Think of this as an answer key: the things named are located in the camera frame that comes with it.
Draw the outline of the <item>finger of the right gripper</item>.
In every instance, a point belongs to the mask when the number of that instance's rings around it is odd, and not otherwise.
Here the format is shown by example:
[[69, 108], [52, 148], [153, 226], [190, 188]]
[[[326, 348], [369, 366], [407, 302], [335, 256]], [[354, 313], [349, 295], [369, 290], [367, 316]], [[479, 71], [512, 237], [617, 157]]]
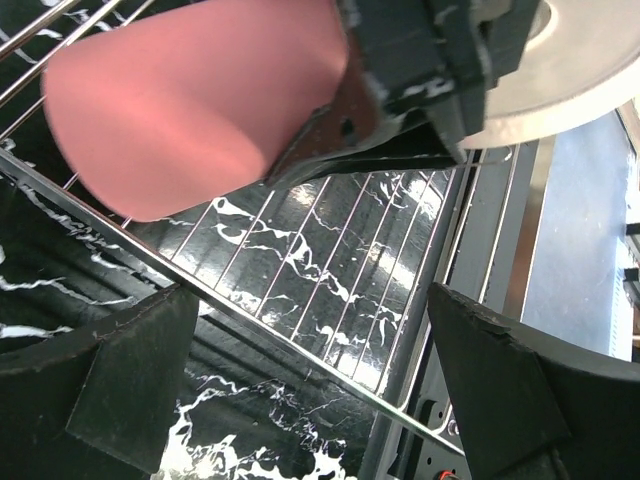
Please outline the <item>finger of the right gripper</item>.
[[336, 108], [314, 114], [264, 178], [297, 186], [335, 174], [443, 170], [460, 162], [460, 114], [413, 108], [399, 116], [377, 109]]

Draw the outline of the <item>white paper plate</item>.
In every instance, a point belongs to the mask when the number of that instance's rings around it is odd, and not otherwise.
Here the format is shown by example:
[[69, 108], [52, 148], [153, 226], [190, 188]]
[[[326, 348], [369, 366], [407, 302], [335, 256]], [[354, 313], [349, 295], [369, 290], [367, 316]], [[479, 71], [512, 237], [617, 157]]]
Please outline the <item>white paper plate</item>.
[[518, 69], [488, 93], [483, 130], [460, 144], [484, 149], [551, 136], [638, 93], [638, 1], [543, 1]]

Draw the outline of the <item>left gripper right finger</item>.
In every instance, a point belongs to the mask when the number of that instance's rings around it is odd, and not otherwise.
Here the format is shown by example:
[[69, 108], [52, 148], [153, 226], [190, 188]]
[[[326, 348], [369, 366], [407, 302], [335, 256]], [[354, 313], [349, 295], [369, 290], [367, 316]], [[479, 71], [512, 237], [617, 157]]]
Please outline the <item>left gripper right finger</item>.
[[638, 478], [638, 364], [442, 284], [429, 287], [427, 307], [472, 478]]

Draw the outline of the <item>pink plastic cup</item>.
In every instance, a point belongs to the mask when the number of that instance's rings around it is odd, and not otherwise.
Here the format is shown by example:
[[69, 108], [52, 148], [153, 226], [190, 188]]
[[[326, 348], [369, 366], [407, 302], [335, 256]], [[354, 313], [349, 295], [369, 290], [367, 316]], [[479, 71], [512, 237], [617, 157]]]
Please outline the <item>pink plastic cup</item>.
[[261, 180], [346, 63], [331, 1], [203, 1], [61, 49], [41, 89], [81, 184], [149, 222]]

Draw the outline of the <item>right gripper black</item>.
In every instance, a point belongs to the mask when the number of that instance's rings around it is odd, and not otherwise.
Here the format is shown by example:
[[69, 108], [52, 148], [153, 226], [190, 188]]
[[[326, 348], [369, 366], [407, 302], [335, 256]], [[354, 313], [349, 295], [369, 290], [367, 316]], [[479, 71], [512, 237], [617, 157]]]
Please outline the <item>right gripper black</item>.
[[461, 160], [487, 97], [521, 62], [536, 1], [342, 1], [347, 79], [364, 100], [341, 126], [347, 154]]

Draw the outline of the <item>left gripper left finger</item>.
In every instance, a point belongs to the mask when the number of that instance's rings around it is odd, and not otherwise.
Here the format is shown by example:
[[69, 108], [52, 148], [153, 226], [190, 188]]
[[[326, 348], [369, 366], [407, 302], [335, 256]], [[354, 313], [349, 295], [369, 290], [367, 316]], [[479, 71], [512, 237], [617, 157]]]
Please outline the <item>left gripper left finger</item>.
[[198, 310], [172, 285], [69, 333], [2, 347], [2, 478], [155, 474]]

